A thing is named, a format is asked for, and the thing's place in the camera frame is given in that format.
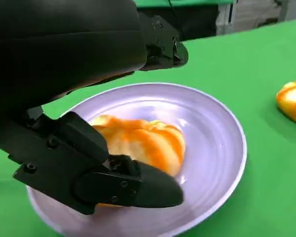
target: green table surface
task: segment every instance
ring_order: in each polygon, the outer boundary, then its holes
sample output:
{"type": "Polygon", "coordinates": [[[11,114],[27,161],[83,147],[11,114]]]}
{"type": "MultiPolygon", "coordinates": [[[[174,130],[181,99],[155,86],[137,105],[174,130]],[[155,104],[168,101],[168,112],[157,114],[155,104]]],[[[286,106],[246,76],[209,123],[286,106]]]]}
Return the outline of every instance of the green table surface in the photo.
{"type": "MultiPolygon", "coordinates": [[[[191,6],[202,4],[230,4],[234,0],[171,0],[173,6],[191,6]]],[[[135,0],[139,7],[169,7],[168,0],[135,0]]]]}
{"type": "MultiPolygon", "coordinates": [[[[296,124],[274,100],[285,83],[296,80],[296,21],[186,46],[190,59],[185,67],[84,88],[44,109],[57,118],[89,96],[138,82],[178,83],[215,96],[242,123],[248,162],[226,204],[182,236],[296,237],[296,124]]],[[[11,178],[16,168],[0,151],[0,237],[58,236],[32,210],[25,186],[11,178]]]]}

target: bread roll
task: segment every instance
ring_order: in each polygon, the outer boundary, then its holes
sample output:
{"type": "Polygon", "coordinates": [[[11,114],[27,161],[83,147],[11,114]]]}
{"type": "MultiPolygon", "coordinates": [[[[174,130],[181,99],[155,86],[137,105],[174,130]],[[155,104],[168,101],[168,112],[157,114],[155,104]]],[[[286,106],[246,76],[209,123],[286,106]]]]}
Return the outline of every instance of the bread roll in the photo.
{"type": "Polygon", "coordinates": [[[102,115],[91,125],[107,141],[112,155],[128,155],[171,176],[178,174],[185,153],[182,132],[161,121],[123,120],[102,115]]]}

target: plate rim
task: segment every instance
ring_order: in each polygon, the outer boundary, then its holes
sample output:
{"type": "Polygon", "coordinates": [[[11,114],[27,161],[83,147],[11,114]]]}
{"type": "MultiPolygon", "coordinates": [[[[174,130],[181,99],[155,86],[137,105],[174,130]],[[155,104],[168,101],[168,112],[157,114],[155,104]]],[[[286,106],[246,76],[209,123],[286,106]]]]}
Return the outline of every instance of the plate rim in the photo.
{"type": "MultiPolygon", "coordinates": [[[[183,225],[183,226],[179,226],[176,229],[167,232],[167,233],[163,233],[160,235],[160,237],[168,237],[168,236],[176,236],[179,234],[182,234],[183,232],[186,232],[187,230],[197,226],[198,224],[202,223],[203,221],[205,221],[208,217],[210,217],[212,214],[214,214],[222,205],[224,205],[224,203],[228,200],[228,198],[230,198],[230,196],[232,195],[232,193],[235,191],[236,187],[238,186],[242,175],[244,173],[245,170],[245,166],[246,166],[246,162],[247,162],[247,140],[246,140],[246,135],[244,133],[243,127],[240,123],[240,121],[237,119],[237,117],[235,116],[235,114],[221,101],[219,101],[218,99],[216,99],[215,97],[211,96],[210,94],[207,94],[201,90],[198,90],[196,88],[193,87],[189,87],[189,86],[185,86],[185,85],[181,85],[181,84],[176,84],[176,83],[164,83],[164,82],[143,82],[143,83],[133,83],[133,84],[128,84],[128,85],[124,85],[124,86],[119,86],[119,87],[115,87],[109,90],[105,90],[102,91],[98,94],[95,94],[93,96],[90,96],[84,100],[82,100],[81,102],[77,103],[76,105],[74,105],[73,107],[71,107],[70,109],[68,109],[67,111],[65,111],[64,113],[62,113],[60,115],[60,117],[62,117],[64,114],[66,114],[69,111],[72,111],[73,109],[75,109],[76,107],[78,107],[80,104],[86,102],[87,100],[90,100],[96,96],[100,96],[104,93],[109,93],[118,89],[122,89],[122,88],[126,88],[126,87],[134,87],[134,86],[138,86],[138,85],[168,85],[168,86],[177,86],[177,87],[181,87],[184,89],[189,89],[192,90],[194,92],[200,93],[203,96],[206,96],[210,99],[212,99],[214,102],[218,103],[223,109],[225,109],[226,112],[228,112],[228,114],[232,117],[232,119],[234,120],[234,122],[237,125],[237,128],[240,132],[241,135],[241,140],[242,140],[242,149],[243,149],[243,154],[242,154],[242,160],[241,160],[241,164],[240,164],[240,168],[239,171],[237,173],[236,178],[233,180],[231,186],[229,187],[229,189],[227,190],[227,192],[210,208],[208,209],[205,213],[203,213],[202,215],[196,217],[194,220],[188,222],[187,224],[183,225]]],[[[47,215],[45,215],[43,213],[43,211],[40,209],[38,203],[36,202],[36,200],[34,199],[34,195],[33,195],[33,191],[34,189],[26,186],[27,189],[27,194],[29,196],[29,200],[31,203],[31,206],[33,207],[33,209],[35,210],[35,212],[41,217],[41,219],[49,226],[51,227],[54,231],[60,233],[60,234],[64,234],[62,232],[61,227],[59,227],[57,224],[53,223],[47,215]]]]}

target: robotic arm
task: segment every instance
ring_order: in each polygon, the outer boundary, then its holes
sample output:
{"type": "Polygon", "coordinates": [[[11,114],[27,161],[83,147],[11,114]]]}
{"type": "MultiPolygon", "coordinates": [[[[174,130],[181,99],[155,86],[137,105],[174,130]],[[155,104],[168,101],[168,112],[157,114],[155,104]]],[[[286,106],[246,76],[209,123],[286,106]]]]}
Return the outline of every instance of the robotic arm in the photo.
{"type": "Polygon", "coordinates": [[[20,164],[14,178],[83,214],[97,203],[181,204],[173,178],[110,155],[77,114],[52,120],[41,105],[187,59],[178,32],[131,0],[0,0],[0,149],[20,164]]]}

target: table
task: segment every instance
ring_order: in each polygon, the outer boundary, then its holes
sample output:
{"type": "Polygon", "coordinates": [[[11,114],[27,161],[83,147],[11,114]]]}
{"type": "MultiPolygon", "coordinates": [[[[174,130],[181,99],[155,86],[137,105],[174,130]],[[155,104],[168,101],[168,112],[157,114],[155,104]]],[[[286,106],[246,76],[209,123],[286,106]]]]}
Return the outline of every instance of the table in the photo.
{"type": "MultiPolygon", "coordinates": [[[[226,204],[182,236],[296,237],[296,124],[274,100],[286,82],[296,80],[296,21],[186,45],[190,60],[185,67],[138,72],[84,88],[44,109],[57,118],[91,95],[148,81],[179,83],[215,96],[242,123],[248,162],[226,204]]],[[[0,237],[57,237],[32,210],[24,185],[11,178],[16,168],[0,151],[0,237]]]]}

